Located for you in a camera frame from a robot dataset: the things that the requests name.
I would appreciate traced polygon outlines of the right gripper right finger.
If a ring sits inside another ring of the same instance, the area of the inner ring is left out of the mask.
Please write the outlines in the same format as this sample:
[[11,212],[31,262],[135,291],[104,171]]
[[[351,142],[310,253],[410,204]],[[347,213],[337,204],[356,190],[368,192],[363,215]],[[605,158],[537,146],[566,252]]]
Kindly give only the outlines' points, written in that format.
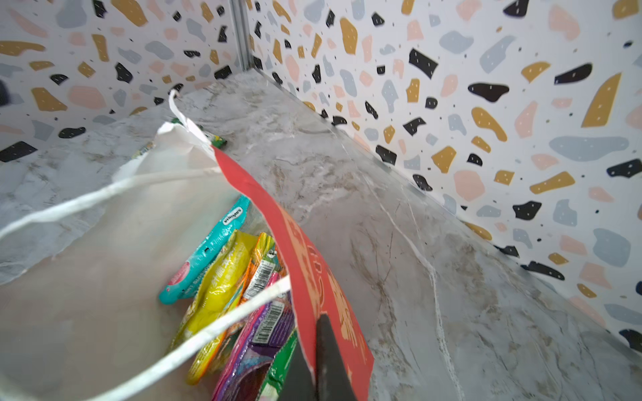
[[322,314],[316,324],[316,399],[357,400],[327,314]]

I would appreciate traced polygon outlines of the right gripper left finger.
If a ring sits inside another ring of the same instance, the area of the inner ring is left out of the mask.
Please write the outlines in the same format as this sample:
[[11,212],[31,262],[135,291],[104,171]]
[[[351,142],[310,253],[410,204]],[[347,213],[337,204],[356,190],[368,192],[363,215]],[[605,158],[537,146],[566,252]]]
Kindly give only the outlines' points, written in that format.
[[278,401],[316,401],[316,387],[303,351],[295,346]]

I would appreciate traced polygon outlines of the green snack packet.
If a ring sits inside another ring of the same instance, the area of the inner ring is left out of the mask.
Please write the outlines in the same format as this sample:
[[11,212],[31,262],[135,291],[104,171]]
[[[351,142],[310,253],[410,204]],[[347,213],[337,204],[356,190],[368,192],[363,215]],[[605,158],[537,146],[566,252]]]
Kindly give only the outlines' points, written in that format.
[[262,387],[257,396],[257,401],[277,401],[282,393],[289,372],[294,351],[299,343],[296,329],[290,334],[287,342],[276,354],[270,366]]

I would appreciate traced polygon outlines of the red paper bag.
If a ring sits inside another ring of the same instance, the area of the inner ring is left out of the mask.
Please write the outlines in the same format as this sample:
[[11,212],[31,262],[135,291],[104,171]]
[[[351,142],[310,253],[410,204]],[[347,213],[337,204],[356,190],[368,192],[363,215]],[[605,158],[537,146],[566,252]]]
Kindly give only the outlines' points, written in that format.
[[[316,387],[316,324],[329,316],[357,400],[374,358],[351,305],[300,225],[177,107],[149,150],[105,188],[35,212],[1,231],[1,254],[43,246],[43,231],[81,212],[100,220],[62,252],[1,287],[4,400],[208,399],[186,368],[212,339],[288,292],[299,346]],[[284,274],[255,301],[169,351],[185,302],[158,296],[241,195],[276,242]]]

